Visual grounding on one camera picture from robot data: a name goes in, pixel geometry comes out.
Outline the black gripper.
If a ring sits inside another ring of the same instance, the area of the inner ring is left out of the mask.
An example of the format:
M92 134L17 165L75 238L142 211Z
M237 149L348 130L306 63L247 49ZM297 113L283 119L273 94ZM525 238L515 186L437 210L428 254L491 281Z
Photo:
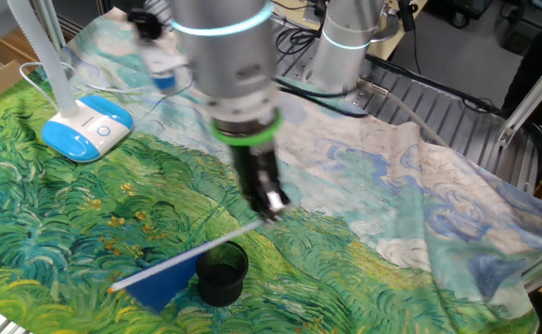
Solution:
M265 223L277 220L290 204L281 189L275 148L273 140L255 146L230 147L242 193Z

